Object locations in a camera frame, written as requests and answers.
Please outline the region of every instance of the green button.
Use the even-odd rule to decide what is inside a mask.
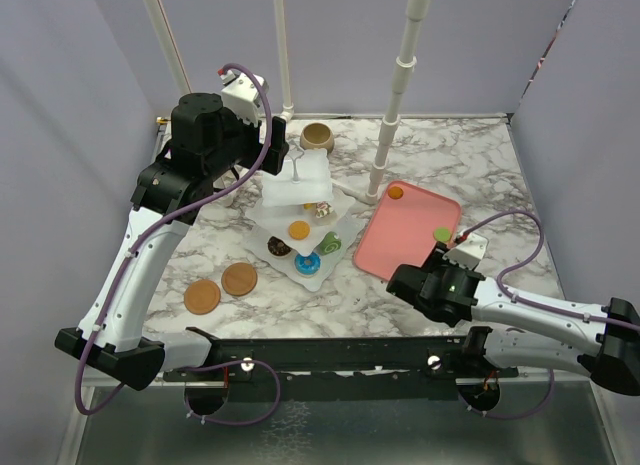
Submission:
[[[436,228],[433,232],[433,238],[435,238],[438,242],[447,243],[451,240],[451,230],[446,227]]]

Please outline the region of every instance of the clear plastic tray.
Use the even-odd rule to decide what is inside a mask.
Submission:
[[[245,215],[259,227],[306,257],[313,252],[327,233],[334,231],[336,223],[356,202],[355,198],[346,196],[338,189],[334,195],[335,199],[331,202],[333,213],[323,218],[316,218],[313,209],[305,210],[302,205],[265,207],[262,200],[258,200],[253,208],[245,212]],[[304,240],[294,240],[289,236],[289,225],[297,220],[304,220],[311,226],[311,232]]]
[[[253,230],[249,234],[247,239],[247,249],[258,257],[260,260],[264,260],[269,263],[271,267],[275,268],[279,272],[284,273],[287,277],[296,283],[299,283],[307,290],[311,292],[317,292],[338,262],[342,260],[347,253],[347,249],[355,242],[358,233],[364,228],[365,220],[354,218],[351,215],[344,216],[334,227],[333,231],[338,234],[342,240],[342,247],[340,250],[330,253],[329,255],[321,255],[320,270],[312,277],[303,277],[300,275],[293,265],[293,260],[296,256],[295,251],[291,251],[286,257],[278,258],[269,253],[267,249],[267,241],[271,238],[272,234],[267,230],[254,226]]]
[[[265,207],[302,205],[303,203],[332,202],[333,185],[329,160],[325,149],[306,150],[298,159],[299,183],[293,183],[293,162],[286,157],[276,176],[262,177],[262,200]]]

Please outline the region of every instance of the brown cookie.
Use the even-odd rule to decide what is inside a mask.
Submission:
[[[220,303],[220,288],[211,280],[193,282],[184,292],[184,306],[191,313],[204,315]]]
[[[255,288],[258,274],[248,263],[234,263],[224,271],[221,282],[229,295],[241,297]]]

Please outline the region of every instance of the teal donut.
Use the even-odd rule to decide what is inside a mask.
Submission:
[[[317,253],[312,252],[308,257],[296,255],[293,261],[298,273],[305,277],[315,275],[320,270],[320,257]]]

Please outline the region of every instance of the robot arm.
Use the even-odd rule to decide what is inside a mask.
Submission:
[[[462,320],[510,327],[506,330],[472,327],[470,332],[476,335],[474,353],[498,369],[532,366],[567,370],[588,376],[608,390],[640,395],[638,333],[593,320],[615,318],[640,325],[640,317],[630,303],[616,298],[606,307],[567,302],[512,287],[508,287],[513,295],[509,298],[496,280],[471,269],[486,250],[486,240],[475,238],[475,245],[462,244],[451,250],[438,243],[421,267],[401,265],[389,281],[387,291],[413,305],[428,319],[451,327]],[[517,298],[577,313],[582,318],[533,308]]]
[[[229,71],[221,76],[221,95],[185,95],[171,113],[172,138],[153,164],[143,170],[132,196],[133,208],[123,242],[91,308],[75,329],[63,329],[56,347],[80,357],[120,264],[133,242],[163,216],[195,203],[216,190],[214,181],[235,165],[251,167],[259,141],[259,97],[251,81]],[[263,88],[264,79],[257,77]],[[288,152],[285,122],[274,117],[271,146],[261,169],[277,174]],[[130,387],[141,390],[158,372],[204,363],[211,344],[184,331],[149,334],[142,327],[167,262],[194,223],[198,209],[162,225],[138,248],[122,277],[87,363]]]

